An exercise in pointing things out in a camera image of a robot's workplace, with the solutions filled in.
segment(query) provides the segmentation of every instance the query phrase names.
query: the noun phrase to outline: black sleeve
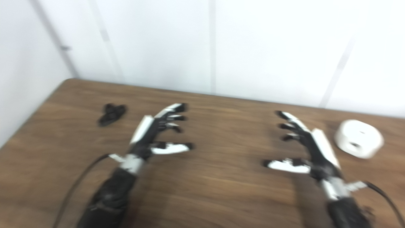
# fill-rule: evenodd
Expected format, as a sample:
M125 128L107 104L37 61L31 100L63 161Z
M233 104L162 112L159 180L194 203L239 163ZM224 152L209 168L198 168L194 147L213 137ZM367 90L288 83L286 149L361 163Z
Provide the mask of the black sleeve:
M336 228L372 228L353 198L328 203L328 212Z
M136 177L116 168L87 205L78 228L118 228L129 203L129 192Z

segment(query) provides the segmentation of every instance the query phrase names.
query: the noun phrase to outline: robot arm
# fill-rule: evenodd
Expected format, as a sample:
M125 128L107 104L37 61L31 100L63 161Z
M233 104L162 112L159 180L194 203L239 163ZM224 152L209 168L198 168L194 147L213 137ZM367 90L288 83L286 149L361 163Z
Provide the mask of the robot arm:
M371 228L343 180L338 160L323 131L319 129L310 131L290 113L278 111L277 115L288 121L281 124L280 128L293 132L283 137L283 140L299 141L306 147L310 160L289 158L266 160L264 166L310 174L327 196L327 210L336 228Z
M164 108L155 117L144 116L136 129L125 158L113 155L120 165L113 171L91 198L78 228L118 228L128 207L129 193L139 171L153 154L172 154L189 151L191 143L156 142L156 136L167 129L181 132L175 120L185 120L178 112L186 111L186 104L176 103Z

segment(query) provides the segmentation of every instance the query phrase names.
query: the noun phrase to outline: white tape roll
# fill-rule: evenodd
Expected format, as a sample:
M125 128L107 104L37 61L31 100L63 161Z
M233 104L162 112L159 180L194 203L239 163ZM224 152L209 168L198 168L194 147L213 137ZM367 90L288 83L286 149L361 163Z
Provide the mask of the white tape roll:
M384 139L371 125L358 120L345 120L335 134L335 142L341 150L368 159L382 147Z

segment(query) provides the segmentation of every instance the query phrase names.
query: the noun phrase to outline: wood grain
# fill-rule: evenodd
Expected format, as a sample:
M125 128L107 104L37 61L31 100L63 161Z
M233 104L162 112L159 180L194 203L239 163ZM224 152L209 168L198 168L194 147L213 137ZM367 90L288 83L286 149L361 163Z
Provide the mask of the wood grain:
M133 190L123 228L331 227L324 196L307 175L261 166L263 159L306 156L284 143L275 110L291 112L331 140L340 122L357 119L378 128L385 145L373 159L335 151L348 181L369 180L405 211L405 120L294 105L82 80L66 80L0 150L0 227L51 227L72 182L96 157L125 154L143 115L176 102L190 105L185 133L160 139L194 142L196 149L150 160ZM106 103L128 112L110 126L96 124ZM95 189L116 166L103 161L73 196L61 228L75 227ZM394 213L371 190L356 192L375 209L375 227L398 227Z

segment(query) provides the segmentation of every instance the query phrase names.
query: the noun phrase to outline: black cable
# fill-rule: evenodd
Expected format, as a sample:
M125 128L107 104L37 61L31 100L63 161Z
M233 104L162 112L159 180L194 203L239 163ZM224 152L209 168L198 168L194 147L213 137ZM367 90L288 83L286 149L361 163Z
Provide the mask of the black cable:
M405 222L404 218L402 217L402 214L399 212L398 208L395 206L394 202L388 197L388 195L381 190L379 187L373 185L372 183L368 181L363 181L369 188L372 190L376 191L378 194L380 194L382 197L387 200L388 204L392 207L393 211L395 212L396 217L398 218L398 222L401 225L402 228L405 228Z
M109 157L110 154L105 154L97 158L94 162L92 162L84 171L81 173L79 178L73 183L72 187L70 187L68 193L66 194L65 198L62 201L62 204L60 205L58 214L56 215L55 222L52 226L52 228L57 228L59 225L59 222L62 218L63 212L65 212L66 206L69 203L69 199L72 197L74 191L76 190L77 186L80 184L80 182L83 180L83 178L89 173L89 171L100 161L106 159Z

